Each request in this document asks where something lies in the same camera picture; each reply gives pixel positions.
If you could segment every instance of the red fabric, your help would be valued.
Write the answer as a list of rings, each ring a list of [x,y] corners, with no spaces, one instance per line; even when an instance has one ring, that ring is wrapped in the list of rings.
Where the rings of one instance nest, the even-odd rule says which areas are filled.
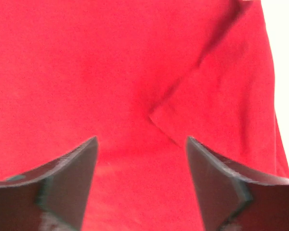
[[[202,230],[187,135],[289,177],[260,1],[0,0],[0,179],[95,135],[84,231]]]

